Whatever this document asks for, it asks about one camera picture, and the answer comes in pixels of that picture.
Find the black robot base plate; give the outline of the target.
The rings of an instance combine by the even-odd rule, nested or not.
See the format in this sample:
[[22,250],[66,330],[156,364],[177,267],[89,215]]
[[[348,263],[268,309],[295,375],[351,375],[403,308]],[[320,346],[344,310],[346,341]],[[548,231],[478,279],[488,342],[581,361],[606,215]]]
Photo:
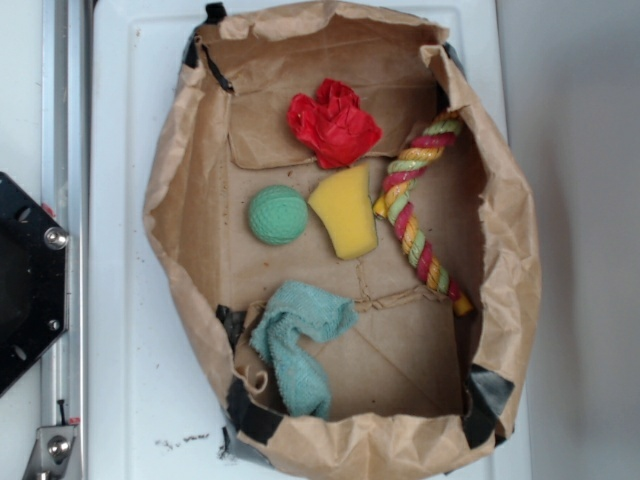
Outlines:
[[69,234],[1,174],[1,391],[67,330]]

